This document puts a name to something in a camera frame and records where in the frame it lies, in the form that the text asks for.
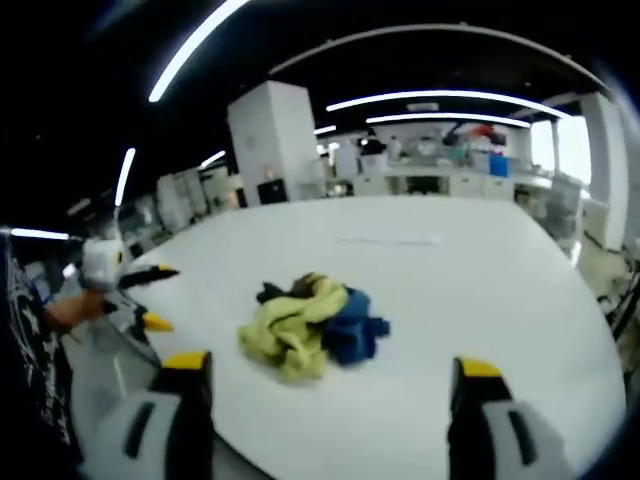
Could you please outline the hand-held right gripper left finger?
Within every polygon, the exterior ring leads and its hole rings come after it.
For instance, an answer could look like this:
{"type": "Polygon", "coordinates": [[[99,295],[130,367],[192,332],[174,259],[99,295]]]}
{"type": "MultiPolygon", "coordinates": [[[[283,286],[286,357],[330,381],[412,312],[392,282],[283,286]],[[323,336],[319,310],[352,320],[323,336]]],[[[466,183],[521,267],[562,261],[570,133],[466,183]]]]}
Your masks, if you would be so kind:
{"type": "Polygon", "coordinates": [[[178,355],[116,403],[90,437],[83,477],[211,479],[212,367],[207,351],[178,355]]]}

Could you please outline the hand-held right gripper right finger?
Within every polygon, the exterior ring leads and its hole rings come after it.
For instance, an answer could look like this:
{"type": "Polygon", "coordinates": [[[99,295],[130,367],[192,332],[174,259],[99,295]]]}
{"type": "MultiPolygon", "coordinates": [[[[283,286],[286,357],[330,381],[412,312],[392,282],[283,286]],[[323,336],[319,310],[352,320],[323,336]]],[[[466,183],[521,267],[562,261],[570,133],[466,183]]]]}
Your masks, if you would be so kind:
{"type": "Polygon", "coordinates": [[[561,436],[483,360],[453,360],[447,441],[451,479],[571,477],[561,436]]]}

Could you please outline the person's left hand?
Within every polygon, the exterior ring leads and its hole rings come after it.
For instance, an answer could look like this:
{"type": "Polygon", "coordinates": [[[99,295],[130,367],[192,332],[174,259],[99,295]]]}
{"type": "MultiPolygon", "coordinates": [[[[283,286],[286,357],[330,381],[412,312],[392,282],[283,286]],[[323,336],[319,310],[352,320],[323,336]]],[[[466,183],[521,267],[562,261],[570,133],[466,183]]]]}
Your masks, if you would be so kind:
{"type": "Polygon", "coordinates": [[[85,321],[104,316],[106,310],[107,300],[103,293],[83,290],[49,303],[45,307],[45,319],[55,332],[63,335],[85,321]]]}

